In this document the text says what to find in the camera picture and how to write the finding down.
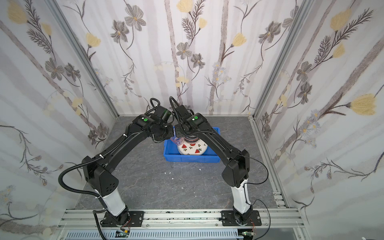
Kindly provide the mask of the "pink glass cup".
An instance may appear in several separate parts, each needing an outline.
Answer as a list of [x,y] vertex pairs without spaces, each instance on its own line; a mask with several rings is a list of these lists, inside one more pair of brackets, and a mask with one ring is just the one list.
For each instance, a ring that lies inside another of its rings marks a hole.
[[178,138],[178,137],[171,137],[170,140],[177,146],[182,146],[185,142],[184,138]]

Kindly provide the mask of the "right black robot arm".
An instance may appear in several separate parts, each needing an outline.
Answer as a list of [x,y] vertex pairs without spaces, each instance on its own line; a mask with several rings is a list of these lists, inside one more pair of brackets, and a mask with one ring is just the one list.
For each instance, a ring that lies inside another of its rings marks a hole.
[[251,219],[253,205],[249,197],[250,157],[247,150],[239,150],[226,141],[213,129],[208,120],[200,113],[193,113],[185,106],[169,97],[178,124],[175,126],[178,138],[199,138],[210,147],[221,159],[225,168],[222,178],[231,187],[234,199],[234,219],[238,225],[245,226]]

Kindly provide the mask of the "blue white striped bowl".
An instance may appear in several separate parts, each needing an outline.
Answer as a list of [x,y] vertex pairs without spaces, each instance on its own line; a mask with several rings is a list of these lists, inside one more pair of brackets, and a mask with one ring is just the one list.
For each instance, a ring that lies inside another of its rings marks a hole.
[[184,139],[185,139],[185,142],[187,142],[189,144],[195,144],[199,140],[198,137],[194,137],[194,136],[192,136],[192,137],[184,137]]

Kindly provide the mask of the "watermelon pattern plate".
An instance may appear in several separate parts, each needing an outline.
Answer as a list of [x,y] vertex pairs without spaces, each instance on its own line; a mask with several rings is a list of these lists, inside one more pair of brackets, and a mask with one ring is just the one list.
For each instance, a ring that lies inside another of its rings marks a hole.
[[184,141],[183,144],[178,146],[178,151],[181,155],[190,155],[190,156],[200,156],[204,154],[208,149],[208,145],[202,141],[198,140],[194,143],[189,143]]

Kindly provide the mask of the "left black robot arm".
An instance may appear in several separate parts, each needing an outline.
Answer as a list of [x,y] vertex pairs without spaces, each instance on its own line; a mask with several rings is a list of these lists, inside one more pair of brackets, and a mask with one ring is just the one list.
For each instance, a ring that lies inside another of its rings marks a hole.
[[[102,204],[102,210],[94,210],[93,215],[104,213],[106,223],[96,220],[96,227],[102,239],[105,238],[101,227],[116,226],[126,227],[131,221],[129,208],[124,203],[118,191],[119,180],[113,175],[113,171],[119,163],[138,144],[147,138],[158,143],[170,139],[174,132],[173,126],[168,121],[173,115],[167,108],[161,106],[159,100],[150,100],[152,108],[136,117],[126,127],[125,132],[109,147],[98,155],[85,157],[78,165],[64,170],[58,177],[60,186],[72,193],[94,196]],[[87,183],[92,191],[78,190],[68,186],[64,182],[64,176],[76,169],[83,169]]]

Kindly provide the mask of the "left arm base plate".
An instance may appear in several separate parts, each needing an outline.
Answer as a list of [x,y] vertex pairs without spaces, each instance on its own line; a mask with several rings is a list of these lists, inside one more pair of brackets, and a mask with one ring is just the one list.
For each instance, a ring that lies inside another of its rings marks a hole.
[[100,224],[102,227],[141,227],[144,220],[144,211],[123,211],[115,217],[106,212]]

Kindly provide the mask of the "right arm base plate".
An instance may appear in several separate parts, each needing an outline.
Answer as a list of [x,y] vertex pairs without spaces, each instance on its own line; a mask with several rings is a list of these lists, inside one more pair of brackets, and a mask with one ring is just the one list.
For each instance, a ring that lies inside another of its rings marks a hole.
[[259,227],[262,225],[260,214],[255,210],[244,215],[236,213],[234,210],[223,210],[220,220],[224,227]]

